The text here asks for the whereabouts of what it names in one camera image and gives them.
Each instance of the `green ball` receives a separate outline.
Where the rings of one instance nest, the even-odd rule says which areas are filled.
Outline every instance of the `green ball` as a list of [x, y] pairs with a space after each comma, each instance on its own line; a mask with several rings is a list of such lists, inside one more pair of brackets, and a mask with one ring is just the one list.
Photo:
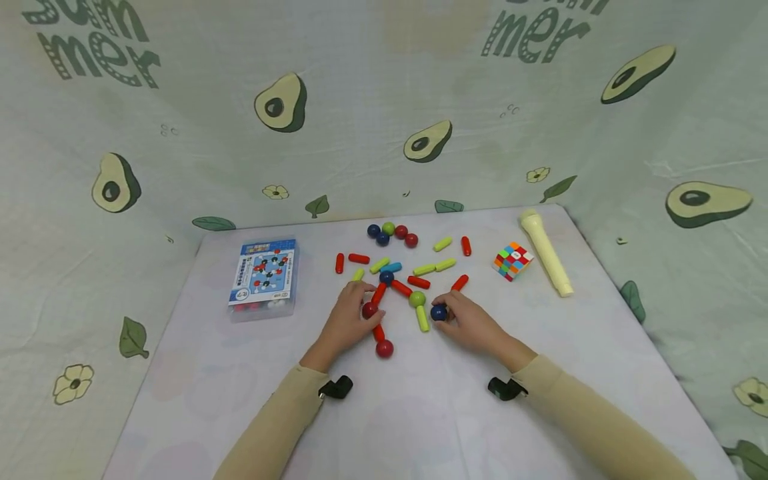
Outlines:
[[411, 296], [408, 297], [408, 303], [411, 304], [413, 308], [416, 308], [417, 306], [422, 306], [427, 302], [427, 297], [424, 296], [424, 293], [422, 292], [414, 292], [411, 293]]
[[395, 224], [387, 222], [382, 225], [382, 232], [386, 233], [390, 237], [395, 234]]

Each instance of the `rubik's cube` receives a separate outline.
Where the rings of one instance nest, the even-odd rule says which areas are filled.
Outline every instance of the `rubik's cube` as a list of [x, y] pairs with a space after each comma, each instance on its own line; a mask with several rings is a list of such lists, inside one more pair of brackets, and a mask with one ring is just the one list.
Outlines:
[[493, 260], [493, 270], [511, 282], [528, 267], [531, 261], [533, 261], [533, 255], [525, 248], [512, 242], [498, 252], [495, 260]]

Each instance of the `leaf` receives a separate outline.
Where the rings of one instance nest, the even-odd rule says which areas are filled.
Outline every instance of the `leaf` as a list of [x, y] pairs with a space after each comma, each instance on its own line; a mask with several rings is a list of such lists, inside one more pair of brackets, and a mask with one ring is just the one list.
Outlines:
[[757, 445], [747, 440], [739, 440], [736, 443], [736, 448], [723, 447], [723, 450], [728, 456], [741, 458], [744, 473], [752, 480], [766, 480], [768, 478], [768, 455], [763, 453]]
[[637, 289], [637, 284], [630, 280], [621, 287], [619, 293], [624, 298], [624, 301], [627, 302], [637, 321], [642, 325], [645, 321], [645, 308], [643, 308], [643, 303], [640, 301], [640, 290]]
[[309, 202], [304, 210], [312, 214], [312, 218], [317, 218], [318, 215], [324, 214], [331, 206], [328, 204], [328, 195], [317, 197], [315, 200]]
[[203, 230], [211, 230], [213, 232], [234, 230], [237, 228], [234, 223], [221, 217], [198, 217], [192, 220], [192, 224], [195, 227], [202, 228]]
[[149, 356], [149, 352], [144, 349], [146, 342], [147, 330], [144, 325], [124, 317], [123, 331], [120, 333], [120, 354], [127, 359], [136, 355], [141, 355], [146, 359]]
[[450, 200], [437, 200], [435, 202], [435, 211], [438, 214], [449, 214], [451, 212], [463, 212], [464, 205]]
[[539, 203], [543, 204], [548, 199], [567, 192], [568, 189], [571, 188], [571, 184], [574, 183], [574, 180], [576, 180], [577, 176], [578, 175], [574, 175], [573, 177], [568, 177], [565, 180], [560, 180], [556, 184], [549, 187], [547, 190], [544, 190], [544, 200], [540, 201]]

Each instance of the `right hand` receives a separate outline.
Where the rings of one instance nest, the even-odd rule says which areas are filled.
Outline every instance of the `right hand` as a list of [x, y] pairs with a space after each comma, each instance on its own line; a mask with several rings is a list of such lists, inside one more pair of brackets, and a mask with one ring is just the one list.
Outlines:
[[506, 333], [481, 306], [461, 292], [443, 293], [432, 301], [432, 305], [438, 303], [448, 306], [449, 317], [446, 322], [434, 322], [435, 328], [464, 348], [493, 356], [512, 372], [536, 358], [536, 352]]

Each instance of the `toy box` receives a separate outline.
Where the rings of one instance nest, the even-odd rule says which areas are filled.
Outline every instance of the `toy box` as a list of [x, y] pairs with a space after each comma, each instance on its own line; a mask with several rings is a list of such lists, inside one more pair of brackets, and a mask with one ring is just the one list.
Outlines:
[[253, 240], [240, 248], [228, 309], [234, 322], [293, 315], [296, 239]]

